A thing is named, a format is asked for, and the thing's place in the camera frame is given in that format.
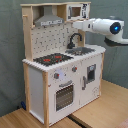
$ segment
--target door handle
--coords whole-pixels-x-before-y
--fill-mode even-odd
[[[85,76],[83,76],[83,80],[84,80],[84,87],[82,87],[82,90],[85,90],[86,88],[86,77]]]
[[[68,16],[68,19],[71,19],[71,17],[72,17],[72,7],[71,6],[69,6],[69,11],[70,11],[70,16]]]
[[[65,86],[68,86],[72,83],[72,80],[68,81],[66,84],[61,84],[59,85],[59,87],[65,87]]]

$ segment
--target stovetop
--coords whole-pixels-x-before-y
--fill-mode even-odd
[[[54,53],[40,58],[36,58],[34,59],[34,62],[40,63],[48,67],[57,63],[67,61],[69,59],[73,59],[73,57],[61,53]]]

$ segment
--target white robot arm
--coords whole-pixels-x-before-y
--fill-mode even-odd
[[[73,22],[73,27],[82,31],[105,35],[105,43],[108,46],[127,46],[128,39],[123,39],[124,21],[110,16],[106,19],[89,19]]]

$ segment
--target wooden table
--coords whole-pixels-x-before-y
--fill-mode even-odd
[[[115,128],[128,118],[128,89],[102,80],[102,95],[71,117],[87,128]]]
[[[0,118],[0,128],[44,128],[37,119],[23,109]],[[64,118],[50,128],[81,128],[69,118]]]

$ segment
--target gray wall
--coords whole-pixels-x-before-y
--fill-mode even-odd
[[[14,111],[21,101],[25,101],[22,66],[25,54],[20,4],[45,2],[67,1],[0,0],[0,116]],[[128,38],[127,0],[91,0],[91,2],[90,18],[115,15],[124,19],[123,37]],[[103,79],[128,88],[128,47],[110,48],[103,41],[102,35],[86,33],[86,43],[106,48]]]

